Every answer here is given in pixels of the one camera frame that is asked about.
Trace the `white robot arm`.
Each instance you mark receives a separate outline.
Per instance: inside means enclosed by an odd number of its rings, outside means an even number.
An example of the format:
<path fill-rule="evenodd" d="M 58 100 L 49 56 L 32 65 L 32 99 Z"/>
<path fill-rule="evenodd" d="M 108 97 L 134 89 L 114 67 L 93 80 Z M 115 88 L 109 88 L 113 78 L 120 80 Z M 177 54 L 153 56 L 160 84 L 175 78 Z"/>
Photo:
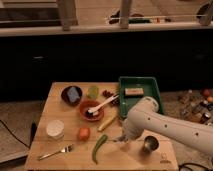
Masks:
<path fill-rule="evenodd" d="M 139 100 L 123 121 L 120 140 L 136 140 L 149 130 L 213 156 L 213 127 L 164 116 L 158 110 L 159 104 L 153 97 Z"/>

